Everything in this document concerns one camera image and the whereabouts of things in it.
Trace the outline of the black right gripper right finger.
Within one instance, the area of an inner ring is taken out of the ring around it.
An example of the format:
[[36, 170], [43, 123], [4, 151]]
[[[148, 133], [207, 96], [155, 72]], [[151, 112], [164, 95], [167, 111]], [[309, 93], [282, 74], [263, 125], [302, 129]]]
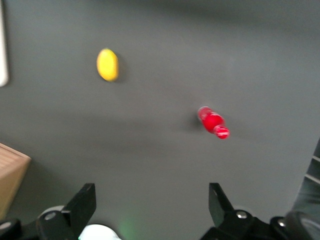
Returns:
[[209, 184], [208, 209], [214, 223], [203, 240], [249, 240], [254, 217], [234, 209], [219, 183]]

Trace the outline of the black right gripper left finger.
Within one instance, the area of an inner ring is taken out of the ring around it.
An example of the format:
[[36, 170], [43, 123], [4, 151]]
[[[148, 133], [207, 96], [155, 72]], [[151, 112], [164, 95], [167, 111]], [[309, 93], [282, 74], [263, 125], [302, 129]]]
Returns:
[[48, 211], [36, 220], [40, 240], [77, 240], [96, 210], [96, 188], [86, 183], [61, 209]]

